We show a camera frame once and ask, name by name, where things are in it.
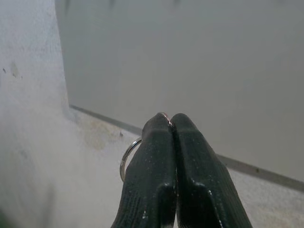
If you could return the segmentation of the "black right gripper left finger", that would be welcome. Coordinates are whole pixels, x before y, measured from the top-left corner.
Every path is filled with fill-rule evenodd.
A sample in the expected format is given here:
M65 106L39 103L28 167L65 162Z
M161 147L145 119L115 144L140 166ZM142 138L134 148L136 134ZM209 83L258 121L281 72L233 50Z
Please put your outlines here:
M173 132L163 113L142 130L142 142L130 161L113 228L172 228L177 203Z

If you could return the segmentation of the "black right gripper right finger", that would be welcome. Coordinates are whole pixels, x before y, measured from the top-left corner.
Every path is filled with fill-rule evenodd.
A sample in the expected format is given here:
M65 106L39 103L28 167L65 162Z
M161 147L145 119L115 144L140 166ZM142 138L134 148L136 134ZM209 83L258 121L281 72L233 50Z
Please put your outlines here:
M176 152L180 228L252 227L226 166L193 121L176 114Z

